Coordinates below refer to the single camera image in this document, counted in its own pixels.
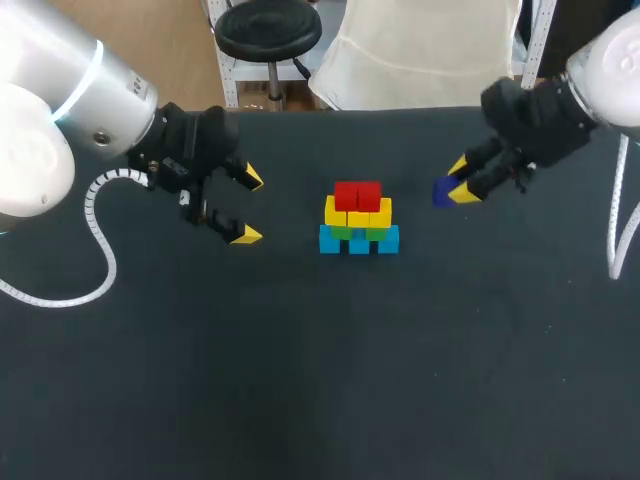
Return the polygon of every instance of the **wooden floor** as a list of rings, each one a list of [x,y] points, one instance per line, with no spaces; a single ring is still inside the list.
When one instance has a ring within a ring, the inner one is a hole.
[[[200,0],[50,0],[156,85],[160,104],[224,105]]]

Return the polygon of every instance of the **cable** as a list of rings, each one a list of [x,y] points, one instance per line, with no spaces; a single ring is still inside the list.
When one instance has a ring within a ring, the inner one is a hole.
[[[111,288],[113,282],[116,279],[117,265],[116,257],[113,254],[113,250],[111,250],[111,246],[109,245],[109,242],[107,242],[107,239],[102,233],[102,230],[100,230],[98,221],[96,220],[94,204],[96,195],[98,194],[100,189],[110,181],[117,180],[119,178],[133,180],[143,187],[146,187],[148,183],[147,175],[137,170],[131,170],[128,168],[109,170],[107,173],[100,175],[94,180],[94,182],[89,186],[89,190],[87,191],[87,195],[84,199],[84,216],[87,220],[87,225],[89,226],[91,233],[98,242],[98,245],[102,249],[102,252],[104,253],[104,256],[107,260],[107,278],[104,280],[102,285],[100,285],[93,292],[88,293],[87,295],[84,295],[82,297],[74,298],[72,300],[43,300],[41,298],[35,298],[31,295],[27,295],[26,293],[21,292],[20,290],[17,290],[3,280],[0,280],[0,290],[8,295],[11,295],[16,300],[20,300],[21,302],[28,303],[29,305],[43,308],[76,307],[78,305],[84,305],[85,303],[92,302],[93,300],[104,295]]]
[[[633,234],[640,225],[640,203],[636,206],[627,222],[627,225],[620,235],[620,242],[616,251],[616,230],[618,225],[618,213],[620,210],[620,197],[622,196],[622,183],[624,180],[624,168],[629,149],[629,137],[620,136],[620,147],[618,148],[618,162],[616,165],[616,175],[613,182],[613,195],[611,197],[611,211],[609,213],[609,230],[607,232],[607,263],[609,264],[609,277],[617,280],[622,271],[627,250],[633,239]]]

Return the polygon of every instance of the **screw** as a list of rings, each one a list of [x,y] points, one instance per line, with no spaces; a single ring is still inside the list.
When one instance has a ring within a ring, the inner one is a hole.
[[[104,132],[96,132],[93,134],[93,141],[100,147],[109,145],[111,138]]]

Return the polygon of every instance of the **chair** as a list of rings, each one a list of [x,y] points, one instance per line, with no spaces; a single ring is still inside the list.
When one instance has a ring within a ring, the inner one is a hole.
[[[296,57],[311,50],[322,35],[318,12],[304,0],[250,0],[227,10],[216,22],[216,42],[232,58],[266,63],[269,100],[284,109],[277,62],[293,59],[307,80],[309,71]]]

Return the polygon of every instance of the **black table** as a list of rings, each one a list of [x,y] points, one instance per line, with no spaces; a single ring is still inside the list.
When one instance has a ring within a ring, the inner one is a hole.
[[[475,110],[239,119],[266,185],[216,177],[212,200],[261,243],[110,185],[113,289],[66,311],[0,296],[1,479],[638,478],[640,252],[619,282],[605,259],[615,135],[524,197],[442,211],[433,179],[488,133]],[[77,160],[64,203],[0,240],[0,275],[34,295],[105,274],[82,198],[119,163]],[[399,256],[319,255],[350,178],[382,180]]]

